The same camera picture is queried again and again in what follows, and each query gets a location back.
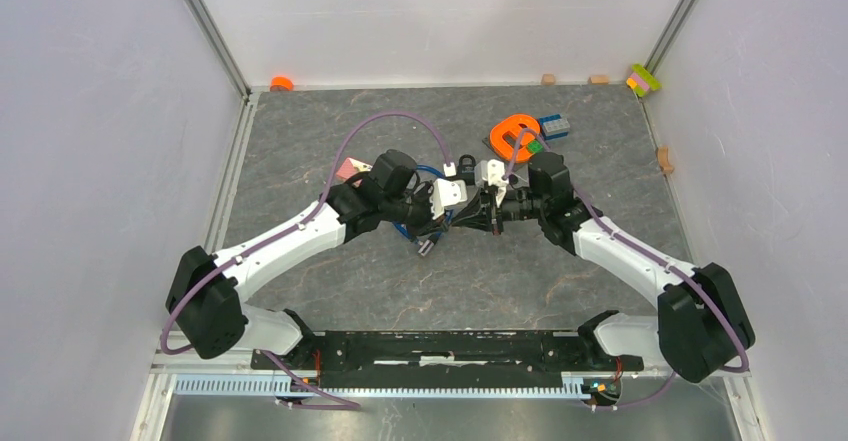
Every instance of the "green lego brick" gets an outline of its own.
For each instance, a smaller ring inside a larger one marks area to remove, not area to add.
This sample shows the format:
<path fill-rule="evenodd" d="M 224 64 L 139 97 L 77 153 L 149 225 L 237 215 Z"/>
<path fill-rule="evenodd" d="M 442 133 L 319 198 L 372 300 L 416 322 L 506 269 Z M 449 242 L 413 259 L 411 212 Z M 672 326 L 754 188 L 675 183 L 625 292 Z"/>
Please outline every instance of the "green lego brick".
<path fill-rule="evenodd" d="M 535 139 L 533 141 L 530 141 L 530 144 L 527 145 L 527 151 L 530 151 L 533 154 L 536 154 L 541 150 L 542 144 L 536 141 Z"/>
<path fill-rule="evenodd" d="M 645 82 L 648 83 L 648 86 L 651 87 L 651 91 L 657 91 L 662 88 L 662 84 L 657 81 L 657 78 L 655 78 L 651 73 L 649 73 L 648 70 L 645 69 L 641 64 L 634 64 L 633 66 L 631 66 L 631 68 L 633 69 L 634 73 L 641 76 L 642 79 L 644 79 Z M 637 91 L 636 94 L 638 94 L 639 96 L 644 96 L 645 91 L 642 90 L 642 94 L 639 94 L 639 92 Z"/>

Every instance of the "wall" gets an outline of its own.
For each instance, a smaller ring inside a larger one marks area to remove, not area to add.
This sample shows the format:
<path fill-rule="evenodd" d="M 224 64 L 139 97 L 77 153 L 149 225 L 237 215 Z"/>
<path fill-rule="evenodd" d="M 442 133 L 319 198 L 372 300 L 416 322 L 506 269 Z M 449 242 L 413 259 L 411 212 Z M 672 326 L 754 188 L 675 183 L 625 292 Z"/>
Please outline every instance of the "wall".
<path fill-rule="evenodd" d="M 844 439 L 848 0 L 700 0 L 649 108 L 697 258 L 757 332 L 774 439 Z"/>
<path fill-rule="evenodd" d="M 239 99 L 183 0 L 0 26 L 0 439 L 127 439 Z"/>
<path fill-rule="evenodd" d="M 204 0 L 248 82 L 585 82 L 644 62 L 677 0 Z"/>

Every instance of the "robotic arm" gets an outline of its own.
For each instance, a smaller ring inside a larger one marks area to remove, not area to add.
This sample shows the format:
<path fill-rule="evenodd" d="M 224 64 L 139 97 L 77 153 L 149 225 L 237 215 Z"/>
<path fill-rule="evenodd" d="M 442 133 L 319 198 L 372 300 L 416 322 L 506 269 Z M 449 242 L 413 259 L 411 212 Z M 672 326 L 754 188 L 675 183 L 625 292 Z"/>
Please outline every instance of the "robotic arm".
<path fill-rule="evenodd" d="M 326 204 L 308 223 L 300 220 L 315 208 L 315 203 L 243 244 L 211 255 L 200 247 L 189 250 L 180 261 L 166 307 L 173 311 L 201 278 L 235 260 L 189 301 L 177 317 L 177 324 L 204 359 L 235 346 L 286 354 L 308 328 L 288 312 L 267 311 L 243 301 L 301 261 L 373 231 L 381 221 L 403 223 L 413 235 L 449 227 L 469 227 L 498 235 L 503 232 L 505 221 L 535 219 L 551 243 L 607 269 L 657 308 L 657 316 L 630 317 L 606 312 L 585 324 L 581 329 L 590 331 L 586 334 L 605 354 L 640 356 L 646 365 L 665 362 L 692 382 L 704 379 L 736 356 L 737 350 L 718 320 L 674 274 L 675 269 L 690 276 L 709 294 L 745 349 L 754 343 L 753 330 L 726 270 L 715 264 L 697 268 L 625 236 L 608 217 L 574 195 L 562 156 L 534 155 L 529 162 L 529 186 L 514 189 L 503 179 L 502 162 L 490 160 L 472 166 L 463 168 L 461 160 L 462 172 L 452 180 L 419 180 L 410 188 L 415 161 L 389 150 L 377 159 L 370 172 L 333 186 Z M 479 188 L 477 195 L 448 226 L 445 208 L 466 202 L 465 184 L 471 182 Z M 245 250 L 292 225 L 297 225 L 297 230 L 290 235 L 242 257 Z M 663 267 L 645 253 L 661 260 Z"/>

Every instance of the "floor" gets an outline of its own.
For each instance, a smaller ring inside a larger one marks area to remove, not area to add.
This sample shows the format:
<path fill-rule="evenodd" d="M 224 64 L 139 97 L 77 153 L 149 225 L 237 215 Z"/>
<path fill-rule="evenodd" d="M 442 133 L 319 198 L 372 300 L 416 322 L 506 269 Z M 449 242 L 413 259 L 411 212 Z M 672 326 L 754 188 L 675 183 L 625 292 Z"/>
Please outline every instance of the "floor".
<path fill-rule="evenodd" d="M 641 104 L 627 87 L 615 85 L 263 93 L 225 245 L 304 209 L 317 198 L 351 127 L 390 109 L 425 116 L 455 157 L 468 153 L 478 160 L 493 157 L 481 140 L 505 117 L 560 113 L 571 133 L 551 147 L 565 156 L 572 180 L 620 227 L 688 258 Z M 346 153 L 373 162 L 389 148 L 421 164 L 441 164 L 429 133 L 403 119 L 366 127 Z M 534 222 L 509 223 L 500 237 L 452 230 L 424 259 L 385 224 L 307 260 L 249 303 L 294 309 L 315 330 L 559 329 L 607 309 L 652 312 L 627 285 L 549 244 Z"/>
<path fill-rule="evenodd" d="M 569 400 L 358 399 L 363 412 L 292 412 L 259 397 L 177 396 L 162 440 L 739 440 L 723 380 L 676 382 L 650 405 L 597 413 Z M 661 384 L 627 379 L 624 401 Z"/>

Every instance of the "blue block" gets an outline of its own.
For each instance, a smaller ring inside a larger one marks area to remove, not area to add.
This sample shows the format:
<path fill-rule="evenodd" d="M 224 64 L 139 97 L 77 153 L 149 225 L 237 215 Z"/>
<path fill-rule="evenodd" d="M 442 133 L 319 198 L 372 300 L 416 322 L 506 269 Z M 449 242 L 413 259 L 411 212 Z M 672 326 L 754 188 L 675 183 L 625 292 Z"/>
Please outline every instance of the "blue block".
<path fill-rule="evenodd" d="M 539 118 L 538 121 L 539 124 L 542 125 L 542 137 L 545 138 L 546 141 L 549 139 L 568 136 L 568 130 L 571 129 L 571 125 L 568 124 L 568 121 L 558 114 Z"/>

